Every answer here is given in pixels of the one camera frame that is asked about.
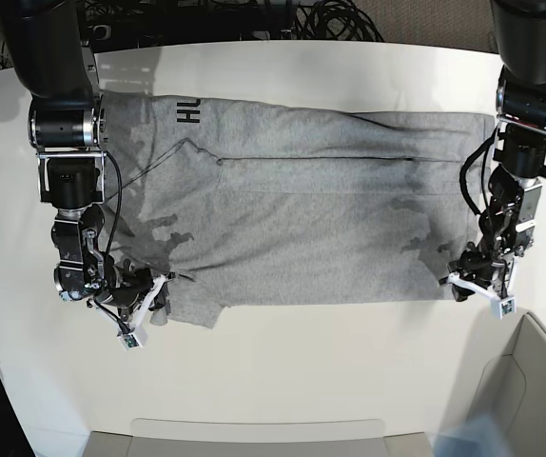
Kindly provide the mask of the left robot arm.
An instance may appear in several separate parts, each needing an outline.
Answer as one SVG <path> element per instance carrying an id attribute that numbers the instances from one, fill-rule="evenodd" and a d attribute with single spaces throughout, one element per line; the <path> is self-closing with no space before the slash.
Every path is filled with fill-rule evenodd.
<path id="1" fill-rule="evenodd" d="M 481 237 L 449 264 L 440 283 L 451 286 L 458 302 L 486 298 L 502 318 L 517 310 L 517 259 L 533 244 L 546 179 L 546 1 L 494 1 L 491 9 L 502 61 L 497 125 L 458 179 Z"/>

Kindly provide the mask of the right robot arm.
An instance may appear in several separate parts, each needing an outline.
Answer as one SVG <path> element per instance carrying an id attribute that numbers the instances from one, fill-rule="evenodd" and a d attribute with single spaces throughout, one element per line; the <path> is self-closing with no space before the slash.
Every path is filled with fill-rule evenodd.
<path id="1" fill-rule="evenodd" d="M 89 43 L 73 1 L 0 1 L 0 28 L 16 75 L 29 91 L 29 143 L 38 160 L 40 200 L 57 214 L 51 229 L 59 263 L 53 275 L 61 299 L 86 301 L 117 328 L 129 347 L 171 275 L 117 268 L 105 226 L 103 97 Z"/>

